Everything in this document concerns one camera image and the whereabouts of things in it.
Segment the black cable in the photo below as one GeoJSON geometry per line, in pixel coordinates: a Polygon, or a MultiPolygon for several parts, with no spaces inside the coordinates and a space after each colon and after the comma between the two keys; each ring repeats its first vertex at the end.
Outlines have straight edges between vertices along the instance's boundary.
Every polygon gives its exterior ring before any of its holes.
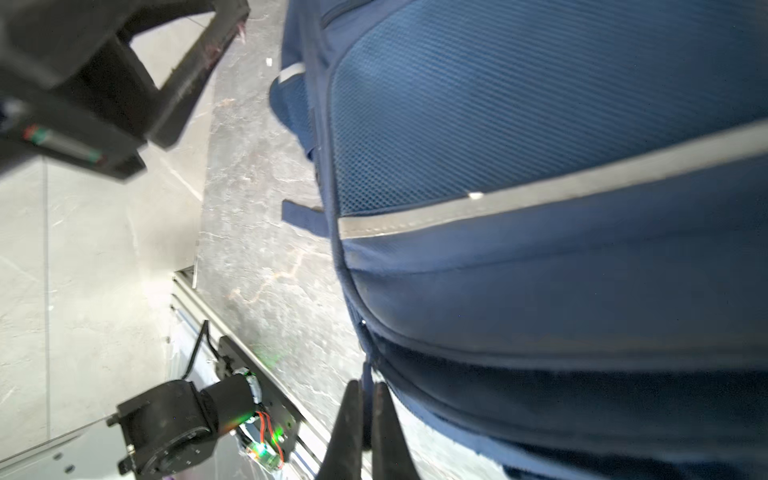
{"type": "Polygon", "coordinates": [[[190,357],[190,361],[187,364],[187,371],[184,372],[184,374],[181,376],[182,380],[186,380],[190,373],[192,373],[192,368],[194,368],[194,360],[197,358],[197,351],[200,350],[200,344],[203,342],[204,336],[208,343],[208,348],[210,348],[210,351],[213,352],[216,360],[221,360],[221,356],[210,342],[210,329],[208,326],[209,323],[210,322],[208,320],[203,321],[203,326],[200,328],[200,333],[197,335],[197,340],[195,341],[194,348],[192,349],[192,356],[190,357]]]}

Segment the gray reflective strip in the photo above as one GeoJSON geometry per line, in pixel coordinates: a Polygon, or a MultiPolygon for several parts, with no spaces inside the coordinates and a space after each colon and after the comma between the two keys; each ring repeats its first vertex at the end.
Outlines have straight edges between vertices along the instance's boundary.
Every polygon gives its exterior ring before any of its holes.
{"type": "Polygon", "coordinates": [[[345,240],[412,232],[457,220],[647,184],[766,152],[768,121],[758,121],[602,167],[490,194],[473,192],[466,198],[404,212],[339,218],[339,235],[345,240]]]}
{"type": "Polygon", "coordinates": [[[305,71],[306,71],[306,67],[304,66],[304,63],[302,62],[295,63],[281,70],[280,76],[278,77],[277,81],[279,83],[283,83],[285,80],[288,80],[292,76],[302,74],[305,71]]]}

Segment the beige tile floor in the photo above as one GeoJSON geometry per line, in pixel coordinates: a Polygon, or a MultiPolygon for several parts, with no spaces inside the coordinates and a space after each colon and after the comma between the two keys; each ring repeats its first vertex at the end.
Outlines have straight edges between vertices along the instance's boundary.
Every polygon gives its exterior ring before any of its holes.
{"type": "MultiPolygon", "coordinates": [[[[137,38],[156,83],[202,32],[137,38]]],[[[0,177],[0,459],[114,411],[166,377],[170,275],[194,261],[215,78],[172,151],[120,184],[37,159],[0,177]]]]}

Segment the blue backpack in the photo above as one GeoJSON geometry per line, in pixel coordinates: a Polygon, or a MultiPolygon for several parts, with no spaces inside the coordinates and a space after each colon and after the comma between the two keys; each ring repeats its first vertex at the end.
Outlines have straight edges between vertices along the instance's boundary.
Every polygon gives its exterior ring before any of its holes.
{"type": "Polygon", "coordinates": [[[412,412],[512,478],[768,475],[763,2],[292,0],[284,35],[324,205],[284,215],[412,412]]]}

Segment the black cylinder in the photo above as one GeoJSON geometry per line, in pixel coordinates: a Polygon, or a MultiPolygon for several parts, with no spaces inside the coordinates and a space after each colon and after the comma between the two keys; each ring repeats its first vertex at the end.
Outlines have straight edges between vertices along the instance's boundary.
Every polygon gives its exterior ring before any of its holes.
{"type": "Polygon", "coordinates": [[[256,411],[250,385],[239,373],[202,389],[200,397],[219,435],[245,422],[256,411]]]}

